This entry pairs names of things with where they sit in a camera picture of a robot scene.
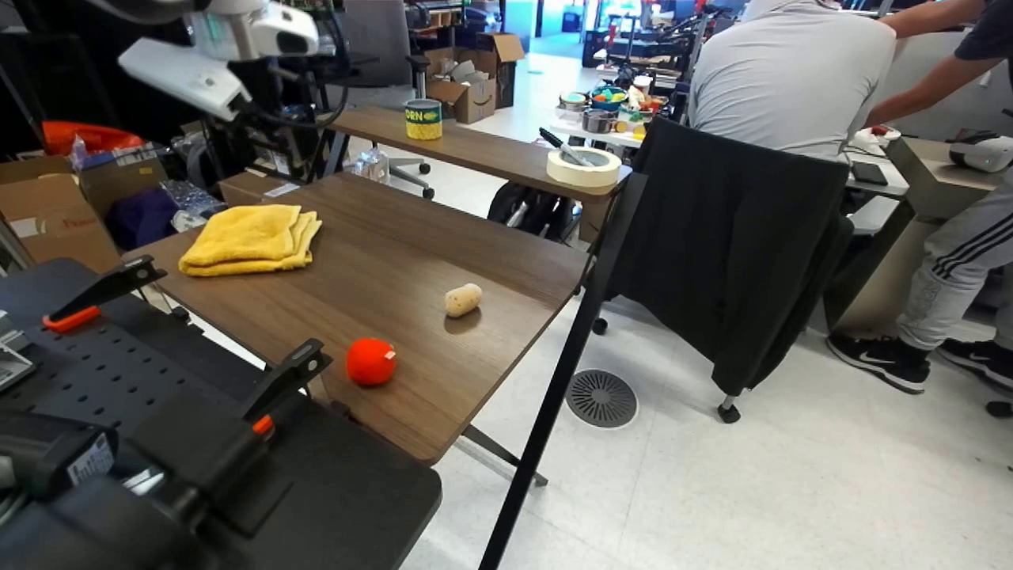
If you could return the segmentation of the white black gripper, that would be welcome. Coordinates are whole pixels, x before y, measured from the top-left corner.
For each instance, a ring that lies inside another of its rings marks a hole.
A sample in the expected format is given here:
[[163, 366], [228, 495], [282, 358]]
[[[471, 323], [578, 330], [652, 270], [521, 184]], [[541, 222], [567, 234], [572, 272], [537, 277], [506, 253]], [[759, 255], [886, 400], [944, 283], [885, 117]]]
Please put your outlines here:
[[248, 105], [251, 92], [221, 63], [194, 46], [140, 38], [120, 57], [120, 71], [148, 87], [158, 87], [204, 114], [234, 119]]

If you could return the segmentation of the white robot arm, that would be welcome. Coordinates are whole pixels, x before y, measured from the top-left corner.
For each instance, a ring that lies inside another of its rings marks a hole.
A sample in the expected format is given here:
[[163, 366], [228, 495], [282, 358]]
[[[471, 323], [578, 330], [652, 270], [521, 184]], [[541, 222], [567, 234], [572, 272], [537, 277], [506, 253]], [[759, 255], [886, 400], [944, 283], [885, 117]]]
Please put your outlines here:
[[91, 7], [133, 23], [185, 23], [190, 42], [172, 45], [137, 38], [120, 57], [120, 71], [210, 117], [239, 119], [255, 100], [234, 77], [234, 63], [282, 53], [316, 53], [321, 33], [311, 13], [282, 0], [89, 0]]

